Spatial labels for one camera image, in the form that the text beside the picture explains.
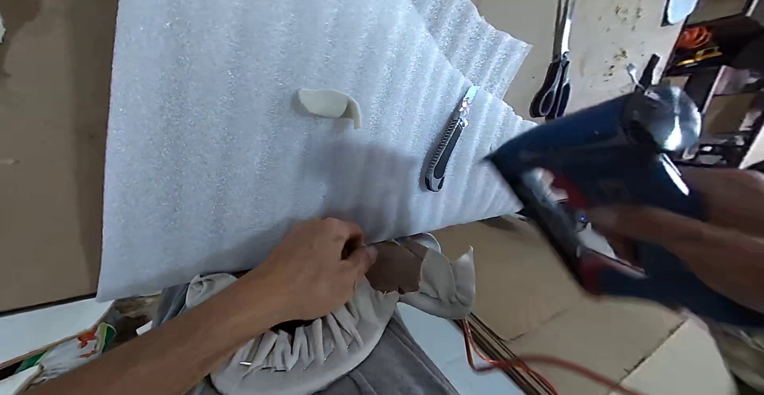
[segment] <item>fingers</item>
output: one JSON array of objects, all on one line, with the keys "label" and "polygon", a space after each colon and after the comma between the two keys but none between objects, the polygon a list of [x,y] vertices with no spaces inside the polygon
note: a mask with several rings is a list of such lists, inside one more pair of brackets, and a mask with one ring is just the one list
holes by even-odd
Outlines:
[{"label": "fingers", "polygon": [[660,208],[615,206],[595,208],[587,213],[587,217],[595,224],[609,232],[614,232],[628,238],[651,243],[663,244],[674,253],[672,245],[716,244],[726,245],[730,232],[712,224],[686,218]]},{"label": "fingers", "polygon": [[764,174],[745,169],[683,167],[682,177],[703,196],[708,221],[764,235]]},{"label": "fingers", "polygon": [[360,279],[377,260],[377,248],[374,246],[358,247],[345,260],[346,271],[354,281]]}]

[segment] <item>hand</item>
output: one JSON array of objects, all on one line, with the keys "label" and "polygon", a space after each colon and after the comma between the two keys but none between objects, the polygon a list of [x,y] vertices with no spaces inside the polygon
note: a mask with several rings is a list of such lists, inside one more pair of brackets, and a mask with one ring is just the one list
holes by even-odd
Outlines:
[{"label": "hand", "polygon": [[741,169],[683,169],[702,195],[707,222],[660,208],[616,206],[587,213],[616,253],[623,237],[662,244],[712,289],[764,312],[764,175]]},{"label": "hand", "polygon": [[300,222],[237,284],[257,281],[262,286],[267,279],[268,292],[253,294],[279,297],[279,322],[328,315],[348,302],[355,283],[377,258],[377,250],[363,244],[357,224],[334,218]]}]

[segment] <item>white cloth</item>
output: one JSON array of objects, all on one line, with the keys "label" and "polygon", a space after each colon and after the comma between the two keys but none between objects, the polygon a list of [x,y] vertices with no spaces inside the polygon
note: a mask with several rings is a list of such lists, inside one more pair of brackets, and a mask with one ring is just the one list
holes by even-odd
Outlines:
[{"label": "white cloth", "polygon": [[[420,234],[401,243],[407,241],[428,247],[419,290],[404,295],[378,292],[364,278],[349,302],[297,328],[294,335],[269,330],[242,346],[211,374],[217,390],[224,395],[308,394],[321,390],[366,359],[399,300],[448,319],[469,313],[474,301],[472,248],[451,263],[440,253],[440,245],[432,235]],[[235,281],[227,273],[194,277],[186,294],[186,307],[198,305]]]}]

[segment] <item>red wire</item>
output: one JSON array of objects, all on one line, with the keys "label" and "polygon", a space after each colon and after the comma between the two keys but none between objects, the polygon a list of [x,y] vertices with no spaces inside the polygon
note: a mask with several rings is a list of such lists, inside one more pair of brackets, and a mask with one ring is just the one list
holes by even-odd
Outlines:
[{"label": "red wire", "polygon": [[[643,395],[627,387],[621,386],[615,380],[605,377],[604,375],[597,372],[591,371],[590,369],[583,367],[575,362],[566,361],[565,359],[560,359],[547,354],[521,354],[520,356],[516,356],[515,358],[510,358],[504,361],[490,359],[483,355],[475,344],[475,341],[472,338],[472,331],[470,330],[469,322],[467,322],[466,319],[462,319],[462,325],[464,328],[464,347],[467,349],[467,362],[470,364],[470,367],[478,373],[490,371],[496,368],[503,370],[508,368],[520,368],[538,379],[541,385],[549,390],[552,395],[559,395],[557,390],[552,386],[551,383],[549,383],[549,380],[544,378],[538,371],[529,368],[527,365],[527,362],[539,362],[542,364],[555,365],[556,367],[564,368],[568,371],[573,371],[577,374],[589,378],[590,380],[603,384],[610,390],[616,390],[617,392],[625,393],[626,395]],[[485,365],[483,367],[476,366],[472,358],[472,350],[470,349],[470,346],[472,346],[472,349],[475,351],[475,353],[477,353],[477,356],[488,362],[489,365]]]}]

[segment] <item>fabric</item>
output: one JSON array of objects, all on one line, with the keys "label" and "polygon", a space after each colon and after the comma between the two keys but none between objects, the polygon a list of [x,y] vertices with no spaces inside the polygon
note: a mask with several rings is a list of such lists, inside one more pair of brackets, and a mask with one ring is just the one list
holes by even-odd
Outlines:
[{"label": "fabric", "polygon": [[748,386],[764,393],[764,331],[704,322],[727,368]]},{"label": "fabric", "polygon": [[[378,292],[364,278],[358,283],[353,298],[331,314],[299,326],[293,333],[272,329],[246,343],[210,375],[211,384],[224,395],[253,393],[255,390],[270,395],[314,393],[351,373],[370,355],[396,312],[399,300],[442,317],[464,317],[469,313],[474,300],[472,250],[451,264],[440,253],[439,244],[430,234],[420,234],[401,242],[426,246],[420,267],[419,290],[404,295]],[[186,309],[190,309],[235,281],[236,278],[227,273],[196,276],[186,288],[172,293],[178,297],[185,291]],[[163,298],[162,302],[177,304],[177,299]],[[161,309],[179,311],[178,307]],[[400,337],[391,343],[397,343],[392,348],[394,351],[401,350]],[[425,375],[432,382],[438,381],[431,373]],[[351,373],[351,376],[354,376],[351,386],[360,393],[367,393],[370,384],[367,378],[359,373]],[[204,386],[201,383],[196,390],[203,391]],[[450,385],[435,386],[441,390],[450,388]]]}]

